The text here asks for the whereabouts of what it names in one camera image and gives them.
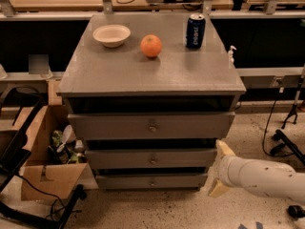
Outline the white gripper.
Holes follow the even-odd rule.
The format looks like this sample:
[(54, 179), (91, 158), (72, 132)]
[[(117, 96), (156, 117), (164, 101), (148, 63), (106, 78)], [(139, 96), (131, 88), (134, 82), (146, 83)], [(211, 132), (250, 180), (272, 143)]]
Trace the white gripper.
[(217, 154), (223, 157), (219, 164), (218, 178), (211, 185), (208, 195), (211, 198), (219, 198), (227, 193), (229, 187), (241, 187), (241, 169), (245, 164), (245, 159), (235, 156), (234, 151), (222, 140), (216, 141)]

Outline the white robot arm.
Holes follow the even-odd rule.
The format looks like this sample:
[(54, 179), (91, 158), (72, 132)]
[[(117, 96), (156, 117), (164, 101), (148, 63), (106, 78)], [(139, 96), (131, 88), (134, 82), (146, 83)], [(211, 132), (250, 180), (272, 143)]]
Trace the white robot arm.
[(305, 204), (305, 174), (292, 166), (237, 156), (222, 140), (215, 143), (217, 155), (209, 170), (208, 195), (218, 198), (230, 188), (242, 188), (264, 198), (285, 198)]

